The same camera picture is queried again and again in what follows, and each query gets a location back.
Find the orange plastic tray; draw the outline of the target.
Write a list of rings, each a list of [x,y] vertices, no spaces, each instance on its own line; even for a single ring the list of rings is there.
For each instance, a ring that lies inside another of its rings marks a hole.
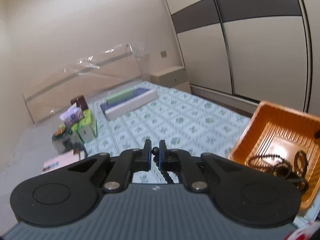
[[[302,196],[301,210],[308,209],[319,191],[319,117],[268,101],[259,103],[249,124],[228,155],[242,165],[259,170],[285,159],[293,164],[299,150],[306,153],[309,188]]]

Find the black wrist watch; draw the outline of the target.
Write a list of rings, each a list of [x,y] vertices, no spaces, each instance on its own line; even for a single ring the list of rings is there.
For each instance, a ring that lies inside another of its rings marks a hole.
[[[287,161],[283,161],[275,169],[275,172],[278,177],[295,185],[300,193],[304,194],[309,188],[309,184],[305,178],[308,165],[306,153],[303,150],[299,150],[295,154],[293,165]]]

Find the floral patterned bed sheet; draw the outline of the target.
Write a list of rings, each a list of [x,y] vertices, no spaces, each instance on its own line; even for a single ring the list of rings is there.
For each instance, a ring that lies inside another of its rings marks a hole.
[[[158,99],[108,121],[100,105],[109,94],[127,88],[154,89]],[[180,148],[193,156],[211,152],[225,158],[250,120],[198,96],[146,81],[98,95],[88,105],[97,122],[97,137],[85,144],[89,156],[107,152],[114,157],[127,149],[142,148],[149,139],[152,146],[164,140],[167,148]]]

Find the beige cardboard box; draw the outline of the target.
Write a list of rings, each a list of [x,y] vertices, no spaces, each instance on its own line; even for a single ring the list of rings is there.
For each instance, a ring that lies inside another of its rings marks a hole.
[[[85,157],[86,157],[85,152],[77,149],[60,154],[44,162],[42,174],[71,165],[73,163],[76,163],[80,160],[85,159]]]

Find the green tissue box pack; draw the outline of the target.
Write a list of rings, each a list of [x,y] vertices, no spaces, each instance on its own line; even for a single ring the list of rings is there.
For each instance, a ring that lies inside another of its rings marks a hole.
[[[83,115],[84,117],[74,124],[71,130],[83,143],[88,143],[98,135],[97,122],[90,109],[84,110]]]

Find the green flat box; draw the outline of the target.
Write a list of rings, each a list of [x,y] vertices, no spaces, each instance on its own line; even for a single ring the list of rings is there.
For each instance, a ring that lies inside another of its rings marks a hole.
[[[108,106],[116,105],[123,100],[130,99],[134,96],[133,89],[122,90],[116,94],[108,96],[106,98],[106,103]]]

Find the long white box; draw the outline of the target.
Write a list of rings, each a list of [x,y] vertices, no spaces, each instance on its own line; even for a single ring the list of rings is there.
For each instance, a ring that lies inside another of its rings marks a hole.
[[[148,92],[139,95],[131,100],[121,103],[109,110],[106,110],[104,116],[108,121],[114,120],[119,116],[129,113],[130,111],[136,110],[153,100],[158,99],[157,91],[154,89],[149,89]]]

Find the purple tissue pack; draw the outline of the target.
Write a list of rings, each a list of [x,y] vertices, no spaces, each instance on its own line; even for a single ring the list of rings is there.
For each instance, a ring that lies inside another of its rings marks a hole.
[[[65,124],[66,127],[71,127],[77,122],[79,122],[84,117],[82,109],[74,103],[67,109],[67,111],[63,112],[59,119]]]

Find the dark brown box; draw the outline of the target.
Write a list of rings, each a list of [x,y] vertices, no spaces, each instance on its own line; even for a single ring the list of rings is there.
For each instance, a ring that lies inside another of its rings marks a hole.
[[[88,104],[83,95],[77,96],[71,100],[71,105],[76,104],[77,107],[81,108],[82,111],[88,109]]]

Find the beige nightstand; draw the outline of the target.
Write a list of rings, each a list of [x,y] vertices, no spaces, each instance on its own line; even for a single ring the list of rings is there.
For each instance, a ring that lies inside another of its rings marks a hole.
[[[191,93],[187,71],[182,66],[172,66],[150,74],[151,82],[163,87]]]

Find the wooden bed headboard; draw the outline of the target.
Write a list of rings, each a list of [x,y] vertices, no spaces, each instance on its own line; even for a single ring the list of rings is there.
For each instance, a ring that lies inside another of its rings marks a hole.
[[[112,49],[78,59],[49,74],[23,91],[34,123],[68,107],[73,98],[93,96],[141,77],[141,49],[120,44]]]

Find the sliding wardrobe doors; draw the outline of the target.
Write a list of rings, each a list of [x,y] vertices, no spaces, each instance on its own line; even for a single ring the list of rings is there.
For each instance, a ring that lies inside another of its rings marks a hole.
[[[196,94],[319,115],[319,0],[165,0]]]

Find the wall socket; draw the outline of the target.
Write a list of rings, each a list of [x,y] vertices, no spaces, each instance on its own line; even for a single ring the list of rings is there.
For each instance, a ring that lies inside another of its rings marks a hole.
[[[167,52],[165,50],[161,51],[161,57],[162,58],[167,57]]]

